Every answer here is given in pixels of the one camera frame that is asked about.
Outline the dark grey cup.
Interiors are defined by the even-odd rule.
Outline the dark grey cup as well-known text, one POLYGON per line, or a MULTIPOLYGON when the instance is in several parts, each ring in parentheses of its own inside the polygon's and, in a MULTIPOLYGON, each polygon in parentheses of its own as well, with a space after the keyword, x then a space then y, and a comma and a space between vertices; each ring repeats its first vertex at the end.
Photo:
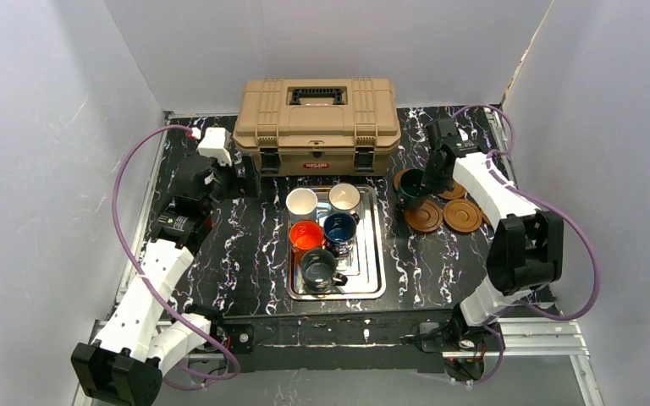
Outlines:
POLYGON ((300 273, 304 285, 315 292, 344 286, 349 279, 338 272, 338 263, 338 259, 328 250, 308 250, 300 261, 300 273))

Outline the teal cup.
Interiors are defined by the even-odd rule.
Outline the teal cup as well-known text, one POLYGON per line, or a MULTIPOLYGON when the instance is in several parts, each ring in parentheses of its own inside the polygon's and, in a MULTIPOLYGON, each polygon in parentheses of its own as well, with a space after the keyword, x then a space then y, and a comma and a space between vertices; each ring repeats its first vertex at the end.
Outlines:
POLYGON ((418 168, 409 168, 399 177, 397 196, 399 208, 402 210, 419 208, 432 190, 423 184, 424 171, 418 168))

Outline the brown wooden coaster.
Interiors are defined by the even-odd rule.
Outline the brown wooden coaster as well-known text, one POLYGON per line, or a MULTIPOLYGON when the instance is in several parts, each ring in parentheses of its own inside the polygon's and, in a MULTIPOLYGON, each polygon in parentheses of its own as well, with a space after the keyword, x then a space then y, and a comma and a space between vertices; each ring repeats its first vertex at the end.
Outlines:
POLYGON ((466 194, 465 188, 461 184, 458 184, 457 182, 453 182, 452 190, 445 190, 444 192, 440 193, 438 196, 445 200, 457 200, 463 198, 465 194, 466 194))
POLYGON ((400 191, 402 184, 404 184, 406 188, 412 187, 413 170, 414 170, 413 167, 403 168, 395 174, 393 180, 393 186, 396 192, 400 191))
POLYGON ((443 212, 438 203, 426 199, 417 208, 404 210, 405 221, 408 226, 420 233, 432 233, 443 225, 443 212))
POLYGON ((479 207, 467 199, 450 200, 443 208, 445 223, 460 233, 472 233, 483 223, 479 207))

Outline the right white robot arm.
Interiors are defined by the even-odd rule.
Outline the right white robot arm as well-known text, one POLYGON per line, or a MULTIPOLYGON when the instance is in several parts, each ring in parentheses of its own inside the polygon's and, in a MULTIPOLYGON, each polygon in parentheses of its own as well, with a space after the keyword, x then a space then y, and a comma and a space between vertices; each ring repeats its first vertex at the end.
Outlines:
POLYGON ((463 140, 452 119, 431 122, 424 132, 430 156, 422 185, 440 193, 460 184, 494 227, 487 275, 453 311, 460 326, 484 326, 519 299, 560 279, 564 220, 518 195, 485 145, 463 140))

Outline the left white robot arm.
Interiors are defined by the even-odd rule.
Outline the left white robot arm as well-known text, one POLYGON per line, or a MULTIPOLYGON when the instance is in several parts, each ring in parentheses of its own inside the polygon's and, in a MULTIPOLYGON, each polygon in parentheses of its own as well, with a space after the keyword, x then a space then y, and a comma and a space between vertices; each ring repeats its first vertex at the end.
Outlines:
POLYGON ((222 311, 206 305, 190 304, 178 313, 167 303, 212 230, 214 208, 260 194, 253 160, 246 157, 240 165, 242 172, 198 154, 180 162, 171 193, 151 224, 136 278, 93 341, 78 343, 71 355, 86 396, 115 405, 151 405, 168 371, 201 346, 222 352, 228 376, 239 371, 230 350, 250 347, 251 326, 228 326, 222 311))

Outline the navy blue cup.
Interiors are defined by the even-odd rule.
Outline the navy blue cup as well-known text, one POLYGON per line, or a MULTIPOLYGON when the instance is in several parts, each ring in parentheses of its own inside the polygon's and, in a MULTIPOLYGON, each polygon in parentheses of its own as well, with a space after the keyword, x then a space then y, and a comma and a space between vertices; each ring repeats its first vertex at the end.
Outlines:
POLYGON ((328 215, 322 225, 326 250, 336 258, 347 255, 356 242, 359 221, 356 213, 336 212, 328 215))

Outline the cream cup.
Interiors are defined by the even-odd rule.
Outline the cream cup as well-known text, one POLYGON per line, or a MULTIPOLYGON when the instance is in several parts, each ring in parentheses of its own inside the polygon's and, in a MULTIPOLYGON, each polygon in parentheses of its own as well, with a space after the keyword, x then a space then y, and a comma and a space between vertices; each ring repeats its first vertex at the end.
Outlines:
POLYGON ((335 184, 328 191, 328 203, 332 212, 361 214, 361 193, 352 184, 335 184))

